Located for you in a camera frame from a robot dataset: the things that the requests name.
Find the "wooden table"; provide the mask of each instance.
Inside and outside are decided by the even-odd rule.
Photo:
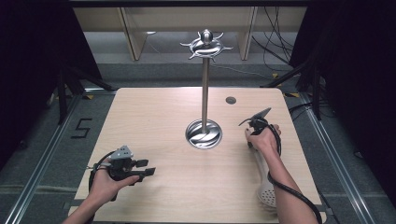
[[[229,96],[235,104],[226,102]],[[135,160],[148,159],[148,167],[157,169],[142,183],[122,189],[95,220],[277,223],[256,195],[261,177],[245,139],[248,125],[238,126],[267,107],[272,107],[267,120],[282,130],[282,160],[303,194],[321,204],[280,90],[209,88],[208,118],[223,131],[211,149],[192,147],[185,138],[188,125],[201,118],[201,98],[201,88],[118,90],[88,165],[126,145]],[[86,198],[89,174],[83,176],[76,200]]]

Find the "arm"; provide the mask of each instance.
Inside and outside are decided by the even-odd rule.
[[[98,170],[88,197],[63,224],[85,223],[103,204],[108,203],[120,189],[135,183],[138,179],[139,176],[133,175],[123,180],[115,181],[108,175],[107,170]]]
[[[277,133],[280,134],[279,126],[275,124],[274,127]],[[247,130],[246,136],[247,140],[264,156],[272,178],[279,183],[301,192],[276,151],[276,140],[272,132],[266,128],[259,135],[250,135],[250,131]],[[312,210],[300,199],[277,186],[274,186],[274,191],[276,196],[276,211],[280,223],[318,223]]]

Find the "round metal base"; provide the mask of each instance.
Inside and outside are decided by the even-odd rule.
[[[210,149],[219,144],[222,137],[220,126],[213,120],[206,123],[206,132],[202,131],[202,120],[193,121],[186,129],[186,139],[196,148]]]

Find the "metal pole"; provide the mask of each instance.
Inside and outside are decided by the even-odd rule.
[[[202,133],[206,133],[208,86],[209,86],[209,58],[203,58],[203,72],[202,72]]]

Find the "black cable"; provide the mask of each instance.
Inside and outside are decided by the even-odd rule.
[[[282,57],[280,57],[279,55],[277,55],[276,53],[274,53],[273,51],[269,50],[268,48],[266,48],[265,46],[263,46],[259,41],[256,40],[256,38],[254,38],[254,36],[251,37],[262,49],[268,51],[269,53],[271,53],[272,55],[274,55],[275,57],[277,57],[280,61],[282,61],[283,63],[289,63],[288,61],[286,61],[285,59],[283,59]]]
[[[276,139],[277,152],[278,152],[278,154],[279,154],[279,156],[280,156],[280,153],[281,153],[281,144],[280,144],[280,137],[279,137],[279,134],[277,134],[276,129],[274,128],[274,126],[273,126],[272,124],[268,125],[268,128],[271,130],[271,132],[273,133],[273,135],[274,135],[274,137],[275,137],[275,139]],[[292,189],[292,188],[290,188],[290,187],[288,187],[288,186],[286,186],[286,185],[284,185],[284,184],[281,184],[281,183],[277,182],[276,180],[274,180],[274,179],[271,177],[270,172],[268,172],[267,178],[268,178],[268,181],[269,181],[270,183],[272,183],[273,185],[279,187],[280,189],[285,190],[286,192],[290,193],[291,195],[295,196],[296,198],[298,198],[298,199],[300,199],[301,201],[303,201],[306,205],[308,205],[308,206],[312,209],[312,211],[314,212],[314,214],[315,214],[315,216],[316,216],[316,218],[317,218],[318,223],[319,223],[319,224],[322,223],[322,219],[321,219],[321,215],[320,215],[319,210],[318,210],[317,207],[316,207],[311,201],[309,201],[309,199],[307,199],[302,193],[300,193],[300,192],[298,192],[297,190]]]
[[[324,203],[326,203],[326,206],[327,206],[328,208],[331,208],[331,209],[332,209],[332,207],[330,206],[329,202],[328,202],[327,199],[324,197],[323,193],[320,191],[320,189],[318,188],[318,186],[316,186],[316,187],[317,187],[317,191],[318,191],[318,193],[319,193],[319,195],[320,195],[320,198],[323,200]],[[335,222],[336,222],[337,224],[340,224],[340,223],[341,223],[340,220],[338,220],[337,215],[334,213],[334,210],[332,210],[332,216],[334,217]]]
[[[270,181],[271,184],[279,187],[280,189],[283,189],[283,190],[287,191],[288,193],[292,194],[294,197],[296,197],[296,198],[300,199],[301,201],[303,201],[306,205],[308,205],[312,209],[312,211],[314,212],[315,216],[317,217],[318,223],[322,223],[322,219],[321,219],[321,215],[320,215],[319,210],[302,193],[300,193],[299,191],[297,191],[295,189],[289,188],[288,186],[286,186],[284,184],[281,184],[281,183],[277,182],[276,180],[274,180],[271,177],[270,172],[268,172],[268,181]]]
[[[284,54],[285,54],[285,57],[286,57],[287,59],[289,59],[290,54],[289,54],[288,51],[286,51],[287,48],[286,48],[286,46],[284,45],[283,41],[285,41],[285,42],[286,42],[287,44],[289,44],[290,46],[292,46],[292,45],[291,45],[290,43],[288,43],[288,42],[280,35],[279,19],[278,19],[279,7],[276,7],[276,20],[275,20],[275,22],[272,22],[271,17],[269,16],[269,13],[268,13],[266,7],[264,7],[264,10],[265,10],[265,13],[266,13],[266,15],[267,15],[268,20],[269,20],[270,23],[271,23],[272,28],[273,28],[270,37],[269,37],[269,38],[268,38],[267,36],[266,36],[266,37],[268,38],[268,40],[270,40],[271,37],[272,37],[272,34],[275,33],[275,34],[277,35],[277,37],[278,37],[278,39],[279,39],[281,45],[282,45],[281,48],[283,49],[283,52],[284,52]]]

